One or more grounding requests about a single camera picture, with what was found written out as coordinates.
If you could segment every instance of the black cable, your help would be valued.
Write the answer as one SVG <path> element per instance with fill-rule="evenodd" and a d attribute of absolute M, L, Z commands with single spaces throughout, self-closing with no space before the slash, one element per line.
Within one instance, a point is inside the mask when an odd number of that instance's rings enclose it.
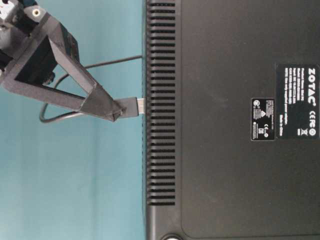
<path fill-rule="evenodd" d="M 92 69 L 92 68 L 97 68 L 97 67 L 102 67 L 102 66 L 107 66 L 107 65 L 112 65 L 112 64 L 118 64 L 118 63 L 123 63 L 123 62 L 128 62 L 128 61 L 132 61 L 132 60 L 136 60 L 136 59 L 141 59 L 142 56 L 141 55 L 137 55 L 137 56 L 132 56 L 132 57 L 127 57 L 127 58 L 122 58 L 122 59 L 118 59 L 118 60 L 114 60 L 114 61 L 105 61 L 105 62 L 101 62 L 101 63 L 97 63 L 97 64 L 92 64 L 92 65 L 87 65 L 85 66 L 86 69 Z M 54 89 L 56 89 L 63 80 L 65 80 L 67 77 L 69 77 L 69 74 L 63 75 L 61 78 L 59 78 L 55 85 L 54 85 Z M 77 112 L 77 111 L 72 111 L 72 112 L 67 112 L 65 114 L 59 115 L 59 116 L 55 116 L 52 118 L 45 118 L 46 115 L 46 111 L 48 108 L 48 103 L 45 103 L 40 111 L 40 115 L 39 115 L 39 119 L 43 124 L 50 124 L 50 123 L 56 123 L 62 120 L 66 120 L 66 119 L 70 119 L 70 118 L 75 118 L 75 117 L 80 117 L 85 115 L 82 112 Z"/>

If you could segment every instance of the teal background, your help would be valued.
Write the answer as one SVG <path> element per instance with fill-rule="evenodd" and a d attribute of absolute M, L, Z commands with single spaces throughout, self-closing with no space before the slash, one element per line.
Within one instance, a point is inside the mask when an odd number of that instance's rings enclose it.
<path fill-rule="evenodd" d="M 78 40 L 84 65 L 142 52 L 142 0 L 38 3 Z M 142 95 L 141 60 L 90 72 L 114 98 Z M 82 94 L 71 78 L 59 88 Z M 43 125 L 40 108 L 0 90 L 0 240 L 143 240 L 141 117 Z"/>

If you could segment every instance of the ventilation slot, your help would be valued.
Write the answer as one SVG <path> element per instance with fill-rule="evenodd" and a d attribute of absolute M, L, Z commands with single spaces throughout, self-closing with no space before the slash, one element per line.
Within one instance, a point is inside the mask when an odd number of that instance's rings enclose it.
<path fill-rule="evenodd" d="M 176 204 L 176 1 L 147 0 L 147 203 Z"/>

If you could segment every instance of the black device casing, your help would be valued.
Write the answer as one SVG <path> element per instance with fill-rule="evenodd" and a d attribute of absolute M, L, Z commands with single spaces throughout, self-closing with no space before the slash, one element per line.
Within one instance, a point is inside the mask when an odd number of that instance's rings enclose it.
<path fill-rule="evenodd" d="M 277 68 L 320 64 L 319 9 L 145 1 L 148 240 L 320 239 L 319 139 L 277 137 Z M 275 102 L 272 140 L 252 141 L 253 99 Z"/>

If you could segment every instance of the product label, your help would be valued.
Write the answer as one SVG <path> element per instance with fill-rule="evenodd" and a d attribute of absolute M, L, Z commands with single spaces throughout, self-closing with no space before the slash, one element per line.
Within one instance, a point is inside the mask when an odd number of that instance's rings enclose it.
<path fill-rule="evenodd" d="M 275 100 L 254 98 L 251 102 L 251 140 L 275 139 Z"/>
<path fill-rule="evenodd" d="M 276 136 L 319 138 L 319 67 L 281 64 L 276 70 Z"/>

